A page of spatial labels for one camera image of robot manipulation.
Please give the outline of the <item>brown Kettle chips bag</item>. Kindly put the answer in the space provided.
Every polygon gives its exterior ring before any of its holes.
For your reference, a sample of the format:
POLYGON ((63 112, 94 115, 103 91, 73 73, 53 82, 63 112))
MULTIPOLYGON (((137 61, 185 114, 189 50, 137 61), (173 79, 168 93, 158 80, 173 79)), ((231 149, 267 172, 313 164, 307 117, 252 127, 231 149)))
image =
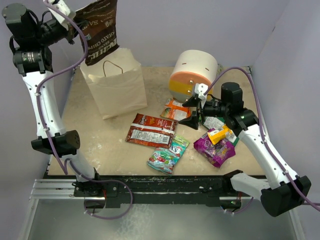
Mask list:
POLYGON ((97 0, 76 11, 75 23, 85 35, 85 64, 92 66, 119 48, 116 31, 117 0, 97 0))

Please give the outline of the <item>red Doritos bag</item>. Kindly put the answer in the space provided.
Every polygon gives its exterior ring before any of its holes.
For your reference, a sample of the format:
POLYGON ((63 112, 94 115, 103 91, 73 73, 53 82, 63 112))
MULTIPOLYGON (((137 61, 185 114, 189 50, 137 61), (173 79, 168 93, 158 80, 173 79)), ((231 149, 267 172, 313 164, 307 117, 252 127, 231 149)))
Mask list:
POLYGON ((177 121, 137 113, 125 138, 126 142, 168 149, 173 141, 177 121))

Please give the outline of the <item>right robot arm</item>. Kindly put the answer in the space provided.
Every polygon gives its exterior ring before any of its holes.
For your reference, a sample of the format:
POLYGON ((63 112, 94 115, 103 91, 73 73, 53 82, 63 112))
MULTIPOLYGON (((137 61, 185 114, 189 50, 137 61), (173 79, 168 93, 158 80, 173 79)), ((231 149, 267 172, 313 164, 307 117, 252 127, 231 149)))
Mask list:
POLYGON ((203 83, 193 86, 192 96, 183 106, 194 107, 191 116, 179 121, 180 124, 198 129, 199 120, 206 117, 222 117, 226 126, 250 150, 265 173, 265 179, 251 177, 241 170, 226 175, 222 190, 228 196, 243 192, 259 200, 272 217, 277 217, 300 205, 311 188, 307 176, 299 176, 274 146, 268 142, 262 124, 252 110, 244 106, 243 91, 235 82, 221 86, 220 98, 207 99, 209 87, 203 83))

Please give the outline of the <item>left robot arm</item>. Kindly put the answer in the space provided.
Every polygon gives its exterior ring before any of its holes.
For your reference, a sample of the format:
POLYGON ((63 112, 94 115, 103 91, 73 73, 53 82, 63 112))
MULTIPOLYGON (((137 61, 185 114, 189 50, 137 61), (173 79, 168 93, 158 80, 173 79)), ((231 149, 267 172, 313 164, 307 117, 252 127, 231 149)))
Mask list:
POLYGON ((85 185, 91 196, 103 191, 98 173, 80 153, 80 136, 76 130, 67 131, 60 116, 54 78, 73 70, 83 62, 88 54, 88 43, 79 26, 74 22, 76 13, 63 0, 45 0, 52 18, 43 22, 33 11, 21 3, 5 6, 2 16, 12 33, 9 47, 13 54, 13 64, 29 91, 36 118, 37 138, 31 141, 35 151, 52 155, 64 174, 70 166, 76 175, 76 184, 85 185), (84 54, 74 65, 54 72, 52 52, 49 47, 62 39, 73 44, 79 35, 84 44, 84 54))

